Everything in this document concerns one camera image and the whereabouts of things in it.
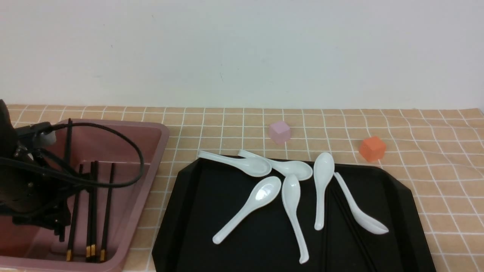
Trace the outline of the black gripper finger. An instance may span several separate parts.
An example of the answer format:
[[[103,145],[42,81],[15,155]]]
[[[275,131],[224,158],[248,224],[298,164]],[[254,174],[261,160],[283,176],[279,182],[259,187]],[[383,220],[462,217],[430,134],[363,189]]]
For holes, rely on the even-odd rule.
[[[54,235],[58,236],[59,242],[65,241],[65,230],[68,226],[68,221],[55,221],[54,222]]]

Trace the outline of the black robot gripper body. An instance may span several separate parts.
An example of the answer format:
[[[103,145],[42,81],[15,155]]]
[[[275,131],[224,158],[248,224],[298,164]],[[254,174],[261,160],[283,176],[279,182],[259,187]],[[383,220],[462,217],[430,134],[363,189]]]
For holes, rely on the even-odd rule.
[[[44,122],[33,126],[14,128],[5,102],[1,101],[1,158],[24,162],[28,165],[50,168],[45,158],[34,150],[55,142],[41,129]],[[71,212],[67,196],[59,179],[1,164],[1,215],[12,217],[17,225],[29,224],[53,230],[55,221],[68,221]]]

